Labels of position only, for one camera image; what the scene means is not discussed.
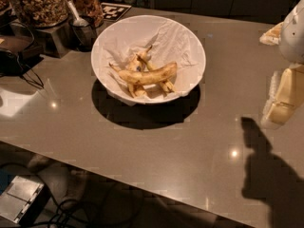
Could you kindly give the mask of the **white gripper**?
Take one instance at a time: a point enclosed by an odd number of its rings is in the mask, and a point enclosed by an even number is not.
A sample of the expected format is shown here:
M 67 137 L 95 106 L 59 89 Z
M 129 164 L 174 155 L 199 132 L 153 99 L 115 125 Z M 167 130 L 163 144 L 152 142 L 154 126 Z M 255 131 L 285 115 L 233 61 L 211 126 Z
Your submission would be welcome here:
M 261 125 L 278 129 L 294 115 L 304 103 L 304 0 L 300 0 L 286 16 L 263 33 L 259 42 L 277 46 L 291 64 L 283 71 L 276 71 L 271 78 L 269 99 L 263 109 Z

